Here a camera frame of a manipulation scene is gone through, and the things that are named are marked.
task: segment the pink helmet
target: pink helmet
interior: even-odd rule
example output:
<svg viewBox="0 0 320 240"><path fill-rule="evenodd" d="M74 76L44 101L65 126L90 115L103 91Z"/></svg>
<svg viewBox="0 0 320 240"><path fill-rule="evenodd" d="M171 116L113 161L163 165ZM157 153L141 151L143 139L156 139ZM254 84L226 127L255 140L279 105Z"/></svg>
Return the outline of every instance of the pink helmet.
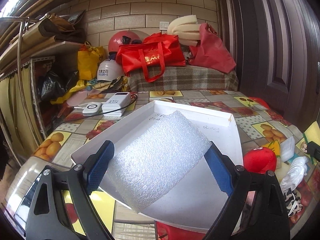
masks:
<svg viewBox="0 0 320 240"><path fill-rule="evenodd" d="M118 52L119 45L132 44L132 41L140 40L139 36L131 31L120 31L113 35L109 41L109 52Z"/></svg>

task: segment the packing foam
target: packing foam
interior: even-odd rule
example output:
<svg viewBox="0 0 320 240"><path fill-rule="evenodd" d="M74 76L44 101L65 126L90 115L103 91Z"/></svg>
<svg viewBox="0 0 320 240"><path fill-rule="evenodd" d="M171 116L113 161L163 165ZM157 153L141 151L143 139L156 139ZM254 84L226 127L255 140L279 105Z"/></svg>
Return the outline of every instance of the packing foam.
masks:
<svg viewBox="0 0 320 240"><path fill-rule="evenodd" d="M209 139L175 111L117 154L107 174L126 204L139 213L183 179L210 146Z"/></svg>

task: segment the brick wall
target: brick wall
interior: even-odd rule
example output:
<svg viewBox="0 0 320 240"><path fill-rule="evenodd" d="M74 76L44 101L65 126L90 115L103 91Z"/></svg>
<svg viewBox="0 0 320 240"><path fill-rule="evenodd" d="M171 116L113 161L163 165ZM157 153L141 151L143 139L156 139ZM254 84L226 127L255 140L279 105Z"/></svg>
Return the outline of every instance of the brick wall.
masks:
<svg viewBox="0 0 320 240"><path fill-rule="evenodd" d="M103 46L106 53L109 39L119 30L151 35L159 32L159 21L171 22L190 14L218 31L215 0L73 0L59 6L60 15L79 10L86 10L83 28L87 40L93 46Z"/></svg>

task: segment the wall outlet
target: wall outlet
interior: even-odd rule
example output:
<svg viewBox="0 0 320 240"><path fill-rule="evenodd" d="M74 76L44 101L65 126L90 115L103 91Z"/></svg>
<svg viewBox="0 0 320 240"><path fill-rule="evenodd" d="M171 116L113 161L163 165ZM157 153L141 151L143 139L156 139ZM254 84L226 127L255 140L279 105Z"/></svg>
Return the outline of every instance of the wall outlet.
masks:
<svg viewBox="0 0 320 240"><path fill-rule="evenodd" d="M166 31L168 29L169 22L159 22L159 25L161 31Z"/></svg>

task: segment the plaid blanket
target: plaid blanket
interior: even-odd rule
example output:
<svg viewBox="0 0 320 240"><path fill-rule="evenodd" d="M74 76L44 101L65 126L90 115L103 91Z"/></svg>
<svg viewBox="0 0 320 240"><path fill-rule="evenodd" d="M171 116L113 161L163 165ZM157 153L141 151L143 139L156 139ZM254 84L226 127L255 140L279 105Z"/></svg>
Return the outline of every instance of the plaid blanket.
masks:
<svg viewBox="0 0 320 240"><path fill-rule="evenodd" d="M159 73L158 66L148 67L149 76ZM130 72L128 85L131 91L166 91L166 90L231 90L237 91L238 78L233 70L224 74L218 70L183 66L166 67L161 78L148 83L145 81L142 69Z"/></svg>

